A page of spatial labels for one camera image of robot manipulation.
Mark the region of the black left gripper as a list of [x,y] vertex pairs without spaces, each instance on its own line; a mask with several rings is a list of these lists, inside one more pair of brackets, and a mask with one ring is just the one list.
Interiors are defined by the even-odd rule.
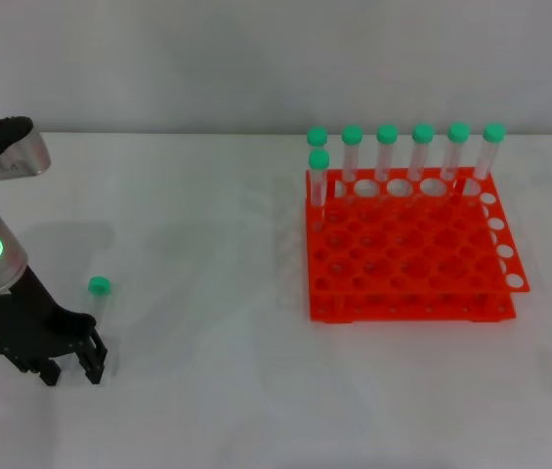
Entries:
[[60,306],[31,268],[0,294],[0,355],[22,371],[38,372],[47,386],[61,376],[54,359],[69,354],[92,384],[101,382],[107,348],[96,325],[91,315]]

